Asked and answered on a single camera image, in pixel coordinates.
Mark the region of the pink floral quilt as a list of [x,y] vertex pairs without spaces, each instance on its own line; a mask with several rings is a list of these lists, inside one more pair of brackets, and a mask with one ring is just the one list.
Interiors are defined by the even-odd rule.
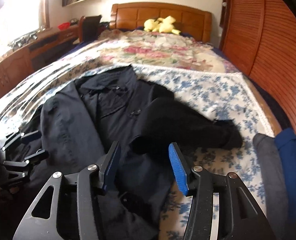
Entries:
[[216,48],[192,37],[143,30],[105,30],[96,41],[104,63],[138,63],[201,72],[236,73]]

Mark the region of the window with wooden frame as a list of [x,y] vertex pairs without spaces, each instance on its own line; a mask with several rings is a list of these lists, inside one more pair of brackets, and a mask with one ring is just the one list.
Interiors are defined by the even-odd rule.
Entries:
[[12,41],[49,26],[48,0],[0,0],[0,55]]

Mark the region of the wooden chair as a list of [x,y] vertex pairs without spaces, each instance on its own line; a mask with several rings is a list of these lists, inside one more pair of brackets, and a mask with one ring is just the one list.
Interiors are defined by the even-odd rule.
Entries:
[[89,42],[95,40],[100,21],[101,15],[98,16],[82,16],[79,20],[79,41]]

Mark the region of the blue floral white bedspread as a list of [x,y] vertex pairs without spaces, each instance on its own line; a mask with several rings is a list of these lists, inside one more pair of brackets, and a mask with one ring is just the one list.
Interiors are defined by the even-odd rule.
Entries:
[[70,81],[100,74],[131,64],[137,76],[173,91],[177,100],[209,119],[232,120],[238,127],[243,146],[234,150],[196,150],[196,162],[216,174],[235,171],[258,202],[267,209],[267,196],[252,140],[257,133],[273,135],[263,109],[239,72],[202,72],[168,67],[161,63],[125,59],[129,45],[104,40],[79,49],[31,74],[0,99],[0,138],[23,128],[37,108]]

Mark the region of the wooden louvered wardrobe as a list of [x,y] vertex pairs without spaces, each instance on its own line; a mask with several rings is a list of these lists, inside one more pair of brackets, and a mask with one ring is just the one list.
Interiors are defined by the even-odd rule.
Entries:
[[296,133],[296,17],[283,0],[226,0],[220,45],[282,107]]

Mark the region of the folded blue garment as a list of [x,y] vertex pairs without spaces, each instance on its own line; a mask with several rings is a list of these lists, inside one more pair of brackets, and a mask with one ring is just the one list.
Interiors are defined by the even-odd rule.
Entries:
[[280,155],[284,181],[288,193],[288,217],[296,220],[296,134],[291,128],[280,132],[274,139]]

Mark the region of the folded grey garment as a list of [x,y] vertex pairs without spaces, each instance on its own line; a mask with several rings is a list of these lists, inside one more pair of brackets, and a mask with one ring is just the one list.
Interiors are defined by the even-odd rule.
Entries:
[[288,219],[288,196],[274,138],[257,133],[252,143],[261,168],[267,219],[277,239],[283,239]]

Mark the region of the yellow plush toy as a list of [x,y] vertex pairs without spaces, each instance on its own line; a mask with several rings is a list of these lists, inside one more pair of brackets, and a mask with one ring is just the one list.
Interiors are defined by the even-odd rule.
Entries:
[[174,24],[176,19],[172,16],[167,16],[166,18],[148,19],[144,23],[144,31],[148,32],[158,32],[158,33],[172,33],[179,35],[180,30],[176,29]]

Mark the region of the wooden bed headboard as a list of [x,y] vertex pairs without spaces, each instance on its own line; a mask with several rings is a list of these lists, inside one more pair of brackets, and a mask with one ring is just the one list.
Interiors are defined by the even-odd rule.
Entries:
[[175,18],[174,26],[183,33],[190,34],[196,41],[210,42],[212,14],[196,8],[159,2],[132,2],[113,4],[111,9],[111,29],[133,30],[142,27],[148,19]]

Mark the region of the long wooden desk cabinet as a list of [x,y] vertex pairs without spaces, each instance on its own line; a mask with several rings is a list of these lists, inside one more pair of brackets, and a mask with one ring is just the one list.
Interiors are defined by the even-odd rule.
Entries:
[[36,40],[0,61],[0,98],[32,73],[72,50],[78,34],[77,25],[63,31],[46,31],[45,34],[38,35]]

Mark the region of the black double-breasted coat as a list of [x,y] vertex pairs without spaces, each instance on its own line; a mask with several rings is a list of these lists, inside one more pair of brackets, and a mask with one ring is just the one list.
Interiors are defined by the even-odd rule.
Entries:
[[49,157],[14,194],[12,228],[54,172],[79,172],[119,142],[114,187],[99,198],[107,239],[158,238],[159,215],[174,180],[170,143],[189,150],[243,144],[232,121],[209,120],[167,88],[139,79],[130,66],[72,81],[38,107],[23,131],[42,136],[18,146],[11,158],[23,160],[40,148]]

